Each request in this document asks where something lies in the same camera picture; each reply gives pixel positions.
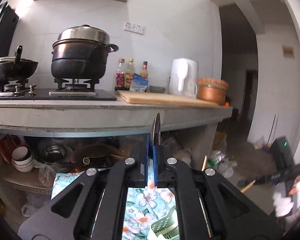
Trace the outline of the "white gloved hand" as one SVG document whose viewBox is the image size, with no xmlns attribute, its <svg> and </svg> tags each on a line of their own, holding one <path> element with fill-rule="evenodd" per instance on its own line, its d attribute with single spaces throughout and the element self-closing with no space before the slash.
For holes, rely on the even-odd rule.
<svg viewBox="0 0 300 240">
<path fill-rule="evenodd" d="M 296 180 L 288 197 L 275 191 L 273 194 L 273 206 L 275 207 L 275 217 L 294 216 L 300 213 L 300 180 Z"/>
</svg>

